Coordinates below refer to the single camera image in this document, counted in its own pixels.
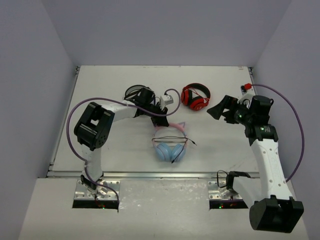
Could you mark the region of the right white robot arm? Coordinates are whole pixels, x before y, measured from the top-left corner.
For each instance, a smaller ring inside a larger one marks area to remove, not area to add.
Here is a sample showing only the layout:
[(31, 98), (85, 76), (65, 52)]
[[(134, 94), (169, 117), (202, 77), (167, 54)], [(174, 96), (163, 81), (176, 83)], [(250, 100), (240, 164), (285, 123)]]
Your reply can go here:
[(253, 95), (250, 104), (245, 98), (225, 95), (220, 103), (207, 110), (214, 119), (224, 117), (228, 124), (241, 124), (257, 162), (260, 188), (254, 188), (247, 172), (230, 171), (226, 175), (228, 191), (239, 194), (249, 209), (253, 230), (291, 233), (304, 213), (301, 201), (290, 191), (279, 158), (279, 138), (276, 128), (269, 124), (273, 99)]

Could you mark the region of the pink blue cat-ear headphones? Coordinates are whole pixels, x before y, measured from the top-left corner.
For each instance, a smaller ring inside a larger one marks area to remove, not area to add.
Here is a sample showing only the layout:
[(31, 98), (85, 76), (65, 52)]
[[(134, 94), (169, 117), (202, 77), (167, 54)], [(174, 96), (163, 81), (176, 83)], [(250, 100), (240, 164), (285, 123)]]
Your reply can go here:
[(165, 127), (155, 127), (152, 135), (152, 145), (155, 150), (157, 157), (164, 162), (168, 163), (177, 163), (179, 162), (185, 155), (188, 141), (190, 140), (187, 137), (185, 128), (186, 123), (169, 123), (169, 128), (178, 130), (182, 136), (162, 136), (156, 137), (156, 134), (160, 130), (164, 130)]

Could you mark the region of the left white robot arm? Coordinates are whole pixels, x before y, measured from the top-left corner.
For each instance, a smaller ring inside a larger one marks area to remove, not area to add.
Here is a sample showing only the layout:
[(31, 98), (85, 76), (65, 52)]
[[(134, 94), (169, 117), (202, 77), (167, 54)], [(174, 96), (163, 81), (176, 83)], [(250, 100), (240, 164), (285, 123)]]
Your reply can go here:
[(84, 161), (81, 182), (93, 192), (97, 191), (98, 181), (103, 176), (101, 148), (107, 142), (114, 122), (145, 115), (151, 118), (155, 127), (167, 127), (166, 105), (173, 102), (170, 95), (156, 97), (154, 91), (144, 85), (128, 88), (122, 102), (113, 100), (107, 105), (90, 102), (73, 131), (81, 145), (81, 159)]

